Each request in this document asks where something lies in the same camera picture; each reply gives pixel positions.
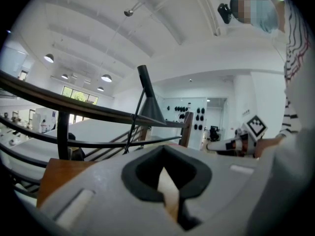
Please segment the ceiling light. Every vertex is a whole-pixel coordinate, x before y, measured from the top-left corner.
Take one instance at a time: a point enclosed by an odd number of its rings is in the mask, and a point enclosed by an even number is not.
[[[124,14],[126,17],[131,17],[133,15],[133,10],[132,9],[126,9],[124,11]]]
[[[50,63],[54,63],[54,56],[52,54],[47,54],[44,59],[46,59]]]
[[[108,75],[108,74],[104,74],[102,76],[102,80],[104,80],[106,82],[112,82],[112,77],[110,77],[110,75]]]

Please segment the hand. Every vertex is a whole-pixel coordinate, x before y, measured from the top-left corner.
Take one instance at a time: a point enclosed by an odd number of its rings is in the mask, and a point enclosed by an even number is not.
[[[283,139],[283,137],[277,137],[273,139],[260,139],[257,141],[257,145],[255,148],[255,157],[261,157],[264,150],[270,146],[278,145],[279,142]]]

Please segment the window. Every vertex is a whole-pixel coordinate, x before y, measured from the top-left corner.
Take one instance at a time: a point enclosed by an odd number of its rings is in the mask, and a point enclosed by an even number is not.
[[[26,72],[26,71],[21,71],[21,73],[20,73],[20,76],[19,76],[19,80],[21,80],[21,81],[25,81],[26,80],[26,77],[27,77],[27,75],[28,75],[28,73],[29,72]]]
[[[98,97],[72,88],[63,87],[62,95],[96,105]]]
[[[84,93],[84,92],[81,92],[72,88],[68,88],[68,87],[63,87],[62,95],[72,98],[72,99],[79,100],[79,101],[84,101],[93,105],[96,105],[97,100],[98,100],[98,97],[94,95],[87,94],[87,93]],[[69,124],[74,124],[76,122],[87,120],[87,119],[89,118],[76,116],[76,115],[70,115]]]

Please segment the ceiling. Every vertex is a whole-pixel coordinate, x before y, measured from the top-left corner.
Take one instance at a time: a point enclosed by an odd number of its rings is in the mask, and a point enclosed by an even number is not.
[[[226,27],[217,12],[221,2],[229,0],[34,0],[16,29],[52,76],[83,76],[91,84],[82,87],[103,86],[111,94],[149,60],[238,28],[248,34],[236,20]],[[126,17],[126,9],[134,14]],[[43,59],[47,53],[54,64]],[[103,74],[113,82],[100,80]]]
[[[225,70],[225,71],[209,71],[203,73],[194,73],[185,76],[161,80],[154,82],[153,85],[167,92],[173,89],[189,89],[211,87],[222,82],[232,82],[236,75],[250,74],[247,70]]]

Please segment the metal railing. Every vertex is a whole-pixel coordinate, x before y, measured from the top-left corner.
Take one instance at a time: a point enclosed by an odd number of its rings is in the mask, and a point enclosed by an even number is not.
[[[69,120],[70,114],[75,114],[75,115],[80,115],[83,117],[98,119],[102,121],[132,124],[133,119],[132,119],[132,114],[130,113],[117,111],[117,110],[113,110],[109,108],[104,108],[104,107],[92,105],[89,103],[81,102],[75,99],[71,99],[66,96],[59,95],[59,94],[53,93],[51,91],[48,91],[42,88],[38,88],[32,84],[18,80],[15,77],[10,76],[2,71],[0,71],[0,84],[3,89],[5,89],[6,91],[10,93],[15,94],[17,97],[20,97],[25,100],[31,101],[33,103],[36,103],[38,105],[59,111],[58,124],[56,127],[57,137],[32,131],[30,129],[16,125],[12,123],[11,121],[6,120],[5,118],[0,117],[0,123],[4,124],[5,126],[13,130],[16,130],[29,137],[39,139],[41,141],[57,144],[59,159],[69,160],[68,147],[96,148],[95,150],[88,153],[86,157],[93,155],[94,153],[100,151],[100,149],[102,148],[108,148],[108,150],[92,158],[91,161],[98,160],[99,158],[113,151],[115,148],[120,148],[117,151],[114,151],[112,154],[102,159],[102,160],[105,160],[116,155],[120,151],[122,151],[127,145],[126,144],[127,139],[124,139],[121,142],[117,142],[117,140],[126,136],[128,132],[106,143],[70,140],[68,139],[68,125],[69,125],[68,120]],[[157,123],[150,119],[147,119],[146,117],[143,117],[143,116],[138,116],[136,118],[135,123],[136,125],[142,126],[142,128],[132,135],[135,141],[130,144],[131,147],[161,143],[161,142],[175,140],[179,138],[181,138],[180,144],[187,147],[190,130],[191,130],[191,124],[192,124],[192,114],[186,113],[184,123],[166,121],[166,125],[163,125],[161,123]],[[163,138],[163,139],[161,138],[161,139],[144,141],[143,137],[145,137],[144,134],[147,131],[147,126],[181,128],[182,133],[181,133],[181,136],[174,136],[174,137],[169,137],[169,138]],[[6,153],[7,155],[15,159],[18,159],[20,161],[23,161],[25,163],[28,163],[34,166],[46,168],[48,164],[48,162],[30,158],[20,153],[17,153],[14,150],[7,148],[6,146],[2,144],[0,144],[0,150],[2,150],[4,153]],[[22,175],[12,170],[9,170],[9,173],[11,175],[18,176],[20,179],[23,178]],[[36,182],[36,181],[34,182],[34,179],[30,179],[30,178],[28,179],[27,177],[24,177],[23,180],[32,184]]]
[[[17,96],[3,90],[0,88],[0,98],[3,98],[3,99],[16,99]]]

